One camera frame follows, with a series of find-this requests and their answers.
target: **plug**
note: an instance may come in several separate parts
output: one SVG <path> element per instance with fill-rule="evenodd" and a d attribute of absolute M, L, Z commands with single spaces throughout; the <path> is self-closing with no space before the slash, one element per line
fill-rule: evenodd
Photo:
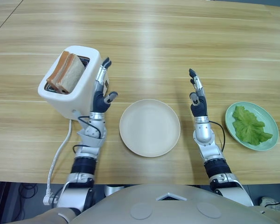
<path fill-rule="evenodd" d="M 51 198 L 52 194 L 53 193 L 51 192 L 51 189 L 46 191 L 46 195 L 45 195 L 45 197 L 43 197 L 43 200 L 42 200 L 42 203 L 44 205 L 50 205 L 52 203 L 52 198 Z"/>

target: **wooden table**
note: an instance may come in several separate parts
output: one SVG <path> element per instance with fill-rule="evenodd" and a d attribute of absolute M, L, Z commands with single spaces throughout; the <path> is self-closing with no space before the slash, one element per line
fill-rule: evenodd
<path fill-rule="evenodd" d="M 68 120 L 37 87 L 70 45 L 109 56 L 109 90 L 119 92 L 106 113 L 96 183 L 208 184 L 192 139 L 189 67 L 201 77 L 211 120 L 224 124 L 229 105 L 250 101 L 274 117 L 280 132 L 280 8 L 204 0 L 24 0 L 0 28 L 0 181 L 46 182 Z M 145 98 L 171 106 L 182 126 L 175 148 L 157 158 L 133 154 L 119 135 L 123 111 Z M 70 172 L 80 126 L 73 128 L 54 183 L 64 183 Z M 221 145 L 221 131 L 213 129 Z M 227 134 L 224 155 L 243 184 L 280 183 L 280 137 L 274 149 L 257 152 Z"/>

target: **shoe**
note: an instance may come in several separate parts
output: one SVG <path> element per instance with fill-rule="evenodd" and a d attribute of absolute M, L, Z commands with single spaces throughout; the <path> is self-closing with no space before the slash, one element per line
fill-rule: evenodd
<path fill-rule="evenodd" d="M 259 201 L 259 205 L 262 206 L 262 207 L 265 207 L 267 204 L 277 204 L 277 203 L 279 203 L 279 202 L 276 201 L 273 198 L 270 198 L 270 197 L 262 197 Z M 268 205 L 268 206 L 266 206 L 266 208 L 270 208 L 270 209 L 280 211 L 280 204 Z"/>

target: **white cable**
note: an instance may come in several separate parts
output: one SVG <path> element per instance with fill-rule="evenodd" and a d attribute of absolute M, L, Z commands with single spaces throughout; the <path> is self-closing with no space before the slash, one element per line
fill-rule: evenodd
<path fill-rule="evenodd" d="M 58 148 L 58 150 L 56 151 L 55 153 L 55 156 L 54 156 L 54 159 L 52 161 L 52 165 L 51 165 L 51 168 L 50 168 L 50 171 L 49 171 L 49 174 L 48 174 L 48 182 L 47 182 L 47 190 L 46 190 L 46 195 L 45 197 L 43 198 L 43 203 L 44 205 L 50 205 L 49 203 L 49 200 L 50 200 L 50 196 L 51 196 L 51 188 L 50 188 L 50 183 L 51 183 L 51 177 L 52 177 L 52 174 L 53 174 L 53 171 L 54 171 L 54 167 L 55 167 L 55 164 L 56 164 L 56 161 L 59 157 L 59 154 L 61 153 L 64 145 L 67 143 L 67 141 L 69 140 L 70 138 L 70 134 L 71 134 L 71 123 L 72 123 L 72 120 L 70 119 L 70 123 L 69 123 L 69 132 L 67 133 L 67 136 L 65 137 L 63 143 L 60 145 L 60 147 Z"/>

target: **metal joint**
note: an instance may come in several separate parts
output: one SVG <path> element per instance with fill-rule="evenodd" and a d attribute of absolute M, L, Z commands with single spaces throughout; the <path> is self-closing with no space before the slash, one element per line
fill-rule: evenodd
<path fill-rule="evenodd" d="M 210 178 L 210 182 L 215 181 L 215 179 L 218 180 L 218 183 L 238 183 L 241 187 L 242 185 L 239 183 L 237 176 L 235 176 L 232 173 L 226 173 L 226 174 L 217 174 Z"/>
<path fill-rule="evenodd" d="M 69 183 L 86 183 L 88 179 L 94 180 L 94 175 L 88 173 L 71 173 L 67 177 L 67 184 Z"/>
<path fill-rule="evenodd" d="M 89 118 L 93 120 L 103 120 L 105 119 L 105 114 L 98 112 L 90 112 Z"/>
<path fill-rule="evenodd" d="M 203 117 L 195 117 L 195 123 L 208 123 L 209 122 L 209 117 L 208 116 L 203 116 Z"/>
<path fill-rule="evenodd" d="M 220 154 L 220 155 L 212 155 L 212 156 L 209 156 L 209 157 L 207 157 L 207 158 L 204 158 L 204 159 L 203 159 L 203 162 L 206 163 L 207 161 L 213 160 L 213 159 L 224 159 L 224 160 L 225 160 L 225 157 L 223 156 L 223 154 Z"/>
<path fill-rule="evenodd" d="M 215 135 L 209 123 L 195 124 L 193 137 L 197 144 L 200 145 L 211 144 L 215 140 Z"/>
<path fill-rule="evenodd" d="M 87 157 L 87 158 L 93 158 L 93 159 L 97 160 L 98 155 L 90 154 L 90 153 L 76 153 L 75 158 L 78 158 L 78 157 Z"/>
<path fill-rule="evenodd" d="M 98 75 L 97 75 L 97 78 L 96 80 L 101 84 L 101 85 L 104 85 L 104 78 L 105 78 L 105 75 L 107 73 L 107 69 L 104 68 L 103 66 L 101 66 L 98 70 Z"/>
<path fill-rule="evenodd" d="M 202 86 L 202 83 L 200 82 L 200 79 L 198 76 L 194 77 L 194 88 L 197 92 L 197 95 L 198 96 L 204 96 L 205 93 L 204 93 L 204 90 L 203 90 L 203 86 Z"/>

